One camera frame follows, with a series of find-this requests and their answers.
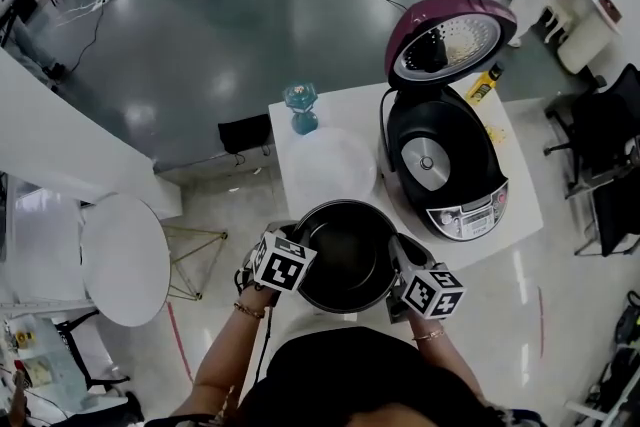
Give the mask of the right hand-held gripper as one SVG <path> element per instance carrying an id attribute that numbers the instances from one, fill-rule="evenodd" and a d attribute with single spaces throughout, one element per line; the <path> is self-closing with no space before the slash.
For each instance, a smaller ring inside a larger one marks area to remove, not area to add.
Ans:
<path id="1" fill-rule="evenodd" d="M 388 249 L 397 271 L 396 283 L 386 298 L 390 322 L 407 321 L 409 312 L 424 320 L 452 316 L 466 287 L 447 265 L 435 263 L 426 247 L 405 234 L 392 236 Z"/>

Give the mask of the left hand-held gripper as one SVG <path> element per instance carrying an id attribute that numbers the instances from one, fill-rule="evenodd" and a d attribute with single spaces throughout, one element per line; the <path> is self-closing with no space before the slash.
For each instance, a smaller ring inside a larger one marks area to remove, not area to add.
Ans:
<path id="1" fill-rule="evenodd" d="M 317 252 L 312 250 L 310 234 L 297 238 L 297 224 L 295 220 L 268 224 L 268 232 L 263 233 L 251 256 L 257 284 L 280 292 L 298 290 Z"/>

